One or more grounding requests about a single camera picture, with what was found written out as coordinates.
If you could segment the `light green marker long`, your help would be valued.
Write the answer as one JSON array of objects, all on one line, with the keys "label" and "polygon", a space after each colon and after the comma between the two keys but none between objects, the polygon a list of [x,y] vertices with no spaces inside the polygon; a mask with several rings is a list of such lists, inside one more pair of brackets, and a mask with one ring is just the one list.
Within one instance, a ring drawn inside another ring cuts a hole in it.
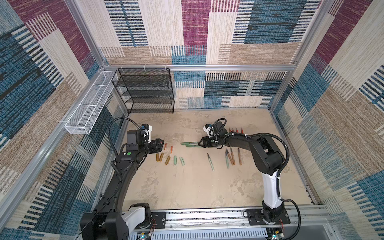
[{"label": "light green marker long", "polygon": [[209,160],[209,163],[210,163],[210,166],[211,166],[212,171],[215,171],[215,168],[214,168],[212,159],[211,159],[211,157],[210,157],[210,155],[209,155],[208,153],[207,153],[207,156],[208,156],[208,160]]}]

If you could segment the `dark green marker pen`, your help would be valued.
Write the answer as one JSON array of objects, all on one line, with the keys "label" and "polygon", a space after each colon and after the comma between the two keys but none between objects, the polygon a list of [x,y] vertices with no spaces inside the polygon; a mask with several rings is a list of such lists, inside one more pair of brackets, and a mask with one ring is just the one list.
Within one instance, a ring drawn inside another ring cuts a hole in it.
[{"label": "dark green marker pen", "polygon": [[186,145],[195,145],[197,146],[199,142],[182,142],[181,145],[186,146]]}]

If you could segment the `light green marker short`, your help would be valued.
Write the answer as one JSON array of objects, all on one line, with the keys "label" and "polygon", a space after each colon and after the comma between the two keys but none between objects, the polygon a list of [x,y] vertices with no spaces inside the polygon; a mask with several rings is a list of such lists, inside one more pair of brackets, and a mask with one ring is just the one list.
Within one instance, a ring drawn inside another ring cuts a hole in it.
[{"label": "light green marker short", "polygon": [[225,150],[225,157],[226,157],[226,166],[227,166],[227,169],[230,168],[230,159],[228,157],[228,150],[226,149]]}]

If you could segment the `tan marker pen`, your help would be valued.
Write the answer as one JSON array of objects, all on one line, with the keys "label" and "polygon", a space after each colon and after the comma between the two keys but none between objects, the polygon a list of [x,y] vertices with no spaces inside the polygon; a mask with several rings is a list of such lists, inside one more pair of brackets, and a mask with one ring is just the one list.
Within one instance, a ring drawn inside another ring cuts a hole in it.
[{"label": "tan marker pen", "polygon": [[242,162],[242,155],[241,155],[240,148],[238,148],[238,158],[239,158],[239,165],[241,166],[243,162]]},{"label": "tan marker pen", "polygon": [[228,149],[226,149],[226,153],[227,153],[227,156],[229,158],[229,161],[230,161],[231,165],[233,166],[234,165],[233,158],[232,158],[230,152],[228,151]]},{"label": "tan marker pen", "polygon": [[230,151],[231,151],[231,158],[232,158],[232,165],[236,165],[236,160],[235,160],[235,156],[234,156],[234,152],[233,152],[233,149],[232,147],[230,147]]}]

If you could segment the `tan marker pen front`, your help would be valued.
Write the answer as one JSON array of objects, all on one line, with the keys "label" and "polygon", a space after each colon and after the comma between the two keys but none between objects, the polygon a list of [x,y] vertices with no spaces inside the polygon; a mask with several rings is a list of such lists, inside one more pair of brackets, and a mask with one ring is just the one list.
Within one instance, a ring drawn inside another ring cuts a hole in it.
[{"label": "tan marker pen front", "polygon": [[239,158],[239,165],[241,166],[243,162],[242,162],[242,155],[241,155],[240,148],[238,148],[238,158]]}]

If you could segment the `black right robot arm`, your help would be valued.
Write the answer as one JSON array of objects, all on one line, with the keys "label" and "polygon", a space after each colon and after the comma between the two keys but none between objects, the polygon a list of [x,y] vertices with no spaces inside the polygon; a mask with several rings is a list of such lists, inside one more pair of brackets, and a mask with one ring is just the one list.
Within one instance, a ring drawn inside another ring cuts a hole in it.
[{"label": "black right robot arm", "polygon": [[277,222],[285,210],[280,193],[280,174],[286,165],[285,161],[289,159],[289,154],[284,156],[274,141],[281,139],[267,133],[247,135],[241,132],[228,132],[222,121],[227,120],[221,118],[203,127],[207,136],[200,140],[199,146],[217,149],[222,146],[237,147],[250,151],[257,169],[263,174],[263,221],[267,224]]}]

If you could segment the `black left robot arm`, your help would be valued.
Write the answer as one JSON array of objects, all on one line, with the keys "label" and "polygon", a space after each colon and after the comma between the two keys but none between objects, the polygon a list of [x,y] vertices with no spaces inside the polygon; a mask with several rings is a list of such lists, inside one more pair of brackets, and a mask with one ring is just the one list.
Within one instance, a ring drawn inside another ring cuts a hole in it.
[{"label": "black left robot arm", "polygon": [[149,204],[139,203],[123,212],[123,202],[129,185],[149,154],[163,150],[164,140],[151,140],[145,130],[127,132],[127,143],[113,161],[114,174],[104,195],[95,208],[84,213],[80,221],[84,240],[127,240],[136,228],[148,229],[154,225]]}]

